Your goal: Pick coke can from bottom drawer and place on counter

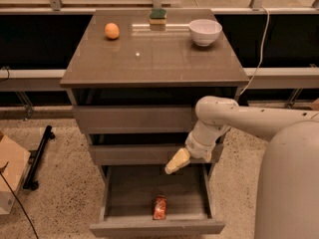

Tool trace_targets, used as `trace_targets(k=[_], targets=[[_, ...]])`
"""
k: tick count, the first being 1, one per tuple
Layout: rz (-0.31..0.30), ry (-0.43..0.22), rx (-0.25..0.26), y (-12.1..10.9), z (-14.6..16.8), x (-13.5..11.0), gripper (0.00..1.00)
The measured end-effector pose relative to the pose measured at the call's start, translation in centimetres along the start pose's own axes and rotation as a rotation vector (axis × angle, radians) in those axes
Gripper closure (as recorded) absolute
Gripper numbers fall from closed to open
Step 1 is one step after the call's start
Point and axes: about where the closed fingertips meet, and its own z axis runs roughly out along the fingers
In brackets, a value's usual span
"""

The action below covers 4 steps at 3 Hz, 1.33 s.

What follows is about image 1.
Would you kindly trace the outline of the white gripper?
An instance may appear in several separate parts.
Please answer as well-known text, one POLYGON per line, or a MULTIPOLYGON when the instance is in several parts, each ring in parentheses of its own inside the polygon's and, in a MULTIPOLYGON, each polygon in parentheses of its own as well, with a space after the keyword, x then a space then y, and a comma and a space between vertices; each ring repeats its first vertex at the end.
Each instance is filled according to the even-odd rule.
POLYGON ((210 162, 212 157, 213 144, 205 145, 200 143, 190 132, 185 141, 185 148, 180 148, 172 159, 165 166, 166 174, 172 174, 190 163, 190 157, 204 159, 210 162))

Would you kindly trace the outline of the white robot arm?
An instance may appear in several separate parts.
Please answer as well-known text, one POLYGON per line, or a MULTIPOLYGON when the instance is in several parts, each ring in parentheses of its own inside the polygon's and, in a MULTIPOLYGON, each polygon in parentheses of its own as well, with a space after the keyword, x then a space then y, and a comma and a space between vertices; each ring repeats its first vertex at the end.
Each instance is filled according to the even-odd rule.
POLYGON ((216 140, 237 128, 267 142, 256 198, 254 239, 319 239, 319 114, 242 107, 208 96, 185 147, 165 167, 172 174, 192 158, 211 160, 216 140))

